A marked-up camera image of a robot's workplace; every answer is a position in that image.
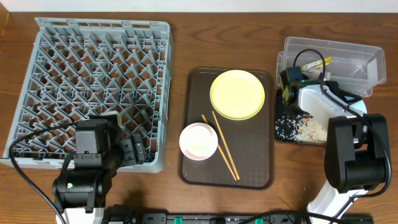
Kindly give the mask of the yellow plastic wrapper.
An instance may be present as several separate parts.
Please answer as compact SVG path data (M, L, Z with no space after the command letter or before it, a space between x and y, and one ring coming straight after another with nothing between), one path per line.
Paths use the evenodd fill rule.
M333 59L331 57L325 58L325 62L322 60L317 60L311 63L308 63L306 65L301 66L301 71L303 72L316 72L316 71L323 71L323 66L324 65L329 65L331 64Z

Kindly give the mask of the light blue bowl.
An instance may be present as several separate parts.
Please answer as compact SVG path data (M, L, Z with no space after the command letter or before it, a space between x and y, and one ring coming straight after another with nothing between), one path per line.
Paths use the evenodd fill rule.
M362 100L361 97L353 98L353 97L350 97L350 96L346 96L345 97L345 102L349 106L350 110L353 110L357 114L362 115L362 114L367 114L368 113L366 105L365 105L365 103L364 103L364 101Z

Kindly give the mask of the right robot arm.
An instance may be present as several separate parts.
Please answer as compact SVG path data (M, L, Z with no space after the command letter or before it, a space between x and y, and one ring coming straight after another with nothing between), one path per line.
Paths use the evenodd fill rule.
M308 113L327 131L326 182L306 206L309 223L332 223L357 199L383 194L392 177L385 117L367 114L359 95L326 81L324 75L311 79L300 67L288 67L279 75L288 115Z

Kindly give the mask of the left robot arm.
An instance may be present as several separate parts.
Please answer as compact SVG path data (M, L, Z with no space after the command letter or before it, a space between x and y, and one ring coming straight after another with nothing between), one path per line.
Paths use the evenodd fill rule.
M57 223L139 223L130 206L107 207L106 196L119 168L144 162L141 136L123 138L115 116L79 121L75 134L76 151L65 158L52 186Z

